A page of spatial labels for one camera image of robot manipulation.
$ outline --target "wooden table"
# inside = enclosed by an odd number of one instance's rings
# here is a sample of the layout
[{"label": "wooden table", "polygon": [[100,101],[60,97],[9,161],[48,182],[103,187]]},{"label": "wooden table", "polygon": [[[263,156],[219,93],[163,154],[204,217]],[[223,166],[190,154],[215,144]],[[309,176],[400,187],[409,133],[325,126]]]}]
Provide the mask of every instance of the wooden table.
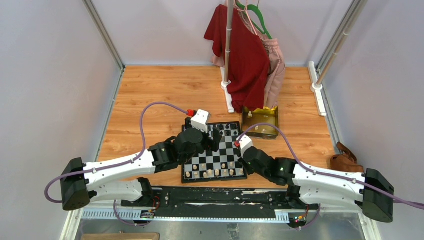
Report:
[{"label": "wooden table", "polygon": [[[182,109],[203,109],[211,113],[210,123],[241,121],[241,115],[228,113],[221,72],[215,66],[128,66],[116,98],[99,161],[128,156],[142,149],[139,118],[144,107],[156,101],[169,102]],[[310,90],[306,67],[288,67],[278,99],[279,127],[286,134],[301,161],[320,168],[329,166],[334,154],[324,117],[318,115]],[[165,105],[152,106],[144,115],[147,148],[181,132],[186,115]],[[255,147],[272,157],[292,157],[283,138],[254,139]],[[177,169],[144,176],[152,186],[200,186],[223,188],[281,188],[258,174],[245,180],[181,183]]]}]

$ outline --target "shirt sleeve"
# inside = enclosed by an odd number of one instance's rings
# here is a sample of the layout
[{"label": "shirt sleeve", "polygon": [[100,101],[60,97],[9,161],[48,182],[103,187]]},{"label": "shirt sleeve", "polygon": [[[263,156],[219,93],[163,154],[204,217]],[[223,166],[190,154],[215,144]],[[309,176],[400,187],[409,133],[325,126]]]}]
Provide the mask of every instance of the shirt sleeve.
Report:
[{"label": "shirt sleeve", "polygon": [[213,41],[212,51],[217,57],[221,57],[223,52],[223,43],[221,38],[221,9],[217,7],[210,20],[209,26],[204,34],[204,39]]}]

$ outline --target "red connector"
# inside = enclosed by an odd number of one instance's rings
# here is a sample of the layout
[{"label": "red connector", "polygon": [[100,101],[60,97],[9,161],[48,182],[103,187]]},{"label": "red connector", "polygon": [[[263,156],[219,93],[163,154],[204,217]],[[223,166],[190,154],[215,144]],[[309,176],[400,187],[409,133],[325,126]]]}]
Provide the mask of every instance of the red connector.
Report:
[{"label": "red connector", "polygon": [[192,109],[187,110],[187,116],[194,117],[195,115],[196,115],[195,110],[192,110]]}]

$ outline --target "pink pants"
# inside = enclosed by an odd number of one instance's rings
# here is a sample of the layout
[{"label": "pink pants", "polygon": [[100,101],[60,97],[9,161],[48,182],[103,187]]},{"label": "pink pants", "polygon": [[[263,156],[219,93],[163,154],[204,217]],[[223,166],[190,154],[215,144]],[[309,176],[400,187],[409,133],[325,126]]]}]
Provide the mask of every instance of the pink pants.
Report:
[{"label": "pink pants", "polygon": [[[254,34],[253,27],[250,25],[248,17],[243,14],[242,11],[238,13],[244,25]],[[262,34],[259,30],[256,30],[259,38],[262,40],[263,46],[269,56],[269,70],[268,78],[265,85],[265,98],[263,105],[272,109],[278,104],[278,96],[283,86],[284,75],[286,73],[286,64],[284,62],[283,53],[281,52],[280,46],[277,39],[269,39],[267,35]],[[221,57],[215,55],[212,56],[212,63],[218,67],[223,68],[225,54]]]}]

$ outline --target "chessboard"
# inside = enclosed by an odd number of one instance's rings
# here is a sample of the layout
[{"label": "chessboard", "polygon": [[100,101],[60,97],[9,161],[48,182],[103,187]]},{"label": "chessboard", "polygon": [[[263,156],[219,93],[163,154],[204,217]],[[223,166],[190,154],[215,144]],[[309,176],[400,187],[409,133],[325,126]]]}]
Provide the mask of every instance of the chessboard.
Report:
[{"label": "chessboard", "polygon": [[241,134],[240,123],[238,121],[209,123],[210,138],[212,138],[213,127],[219,129],[222,136],[219,150],[217,152],[206,150],[204,153],[196,154],[183,164],[183,184],[248,178],[242,163],[238,161],[237,153],[240,150],[234,145],[237,137]]}]

